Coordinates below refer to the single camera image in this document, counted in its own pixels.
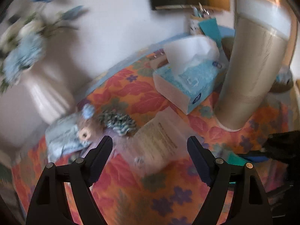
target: plastic bag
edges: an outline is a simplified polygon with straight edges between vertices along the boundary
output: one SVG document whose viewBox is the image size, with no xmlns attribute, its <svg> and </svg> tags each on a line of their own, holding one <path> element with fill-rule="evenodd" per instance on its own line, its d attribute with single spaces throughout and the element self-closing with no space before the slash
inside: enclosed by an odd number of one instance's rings
<svg viewBox="0 0 300 225">
<path fill-rule="evenodd" d="M 131 169 L 143 177 L 186 157 L 190 136 L 197 136 L 197 133 L 168 107 L 116 148 Z"/>
</svg>

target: tissue box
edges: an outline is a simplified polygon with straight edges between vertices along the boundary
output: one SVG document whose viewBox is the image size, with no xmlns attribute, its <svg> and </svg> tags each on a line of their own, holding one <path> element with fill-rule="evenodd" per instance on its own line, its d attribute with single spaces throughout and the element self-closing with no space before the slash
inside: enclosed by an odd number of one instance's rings
<svg viewBox="0 0 300 225">
<path fill-rule="evenodd" d="M 153 73 L 156 90 L 185 114 L 189 114 L 224 81 L 226 66 L 205 61 L 174 78 L 169 64 Z"/>
</svg>

